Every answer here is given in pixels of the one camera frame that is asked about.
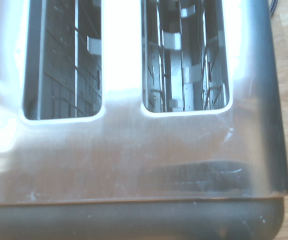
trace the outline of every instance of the stainless steel toaster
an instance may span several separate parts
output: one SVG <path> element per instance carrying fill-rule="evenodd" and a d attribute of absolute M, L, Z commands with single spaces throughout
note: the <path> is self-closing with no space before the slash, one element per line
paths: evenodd
<path fill-rule="evenodd" d="M 271 240 L 287 194 L 267 0 L 0 0 L 0 240 Z"/>

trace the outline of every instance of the dark plastic base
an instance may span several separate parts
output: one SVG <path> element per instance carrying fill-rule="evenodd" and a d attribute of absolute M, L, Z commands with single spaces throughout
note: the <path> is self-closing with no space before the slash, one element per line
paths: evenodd
<path fill-rule="evenodd" d="M 0 240 L 272 240 L 284 199 L 0 206 Z"/>

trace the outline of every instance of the power cord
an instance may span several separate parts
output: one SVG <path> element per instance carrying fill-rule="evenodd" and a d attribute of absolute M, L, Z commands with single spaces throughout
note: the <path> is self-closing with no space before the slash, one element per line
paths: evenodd
<path fill-rule="evenodd" d="M 272 3 L 270 4 L 270 16 L 271 17 L 274 15 L 277 4 L 278 4 L 278 0 L 272 0 Z"/>

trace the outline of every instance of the toaster slot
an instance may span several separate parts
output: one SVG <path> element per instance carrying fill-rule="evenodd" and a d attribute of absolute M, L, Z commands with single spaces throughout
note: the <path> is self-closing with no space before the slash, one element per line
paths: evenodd
<path fill-rule="evenodd" d="M 30 10 L 36 12 L 29 21 L 26 117 L 95 115 L 102 98 L 101 0 L 32 2 L 40 5 L 40 13 L 38 8 Z"/>
<path fill-rule="evenodd" d="M 143 101 L 152 112 L 220 109 L 229 101 L 222 4 L 143 1 Z"/>

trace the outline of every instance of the metal surface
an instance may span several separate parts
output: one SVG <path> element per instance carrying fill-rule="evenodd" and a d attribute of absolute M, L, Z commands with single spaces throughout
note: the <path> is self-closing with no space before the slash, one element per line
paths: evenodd
<path fill-rule="evenodd" d="M 272 240 L 283 198 L 0 206 L 0 240 Z"/>

